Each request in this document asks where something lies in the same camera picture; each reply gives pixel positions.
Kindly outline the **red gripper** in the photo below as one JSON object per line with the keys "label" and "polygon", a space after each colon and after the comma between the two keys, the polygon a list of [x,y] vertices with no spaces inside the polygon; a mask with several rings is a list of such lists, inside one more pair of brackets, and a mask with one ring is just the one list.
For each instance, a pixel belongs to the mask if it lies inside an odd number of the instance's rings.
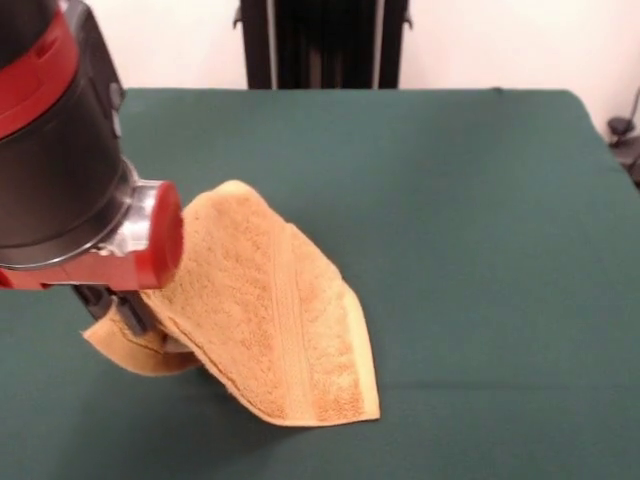
{"label": "red gripper", "polygon": [[158,289],[173,278],[183,252],[181,200],[169,181],[140,181],[123,222],[96,248],[40,270],[1,270],[3,289],[42,290],[73,285],[95,321],[114,304],[132,334],[151,330],[151,309],[138,291]]}

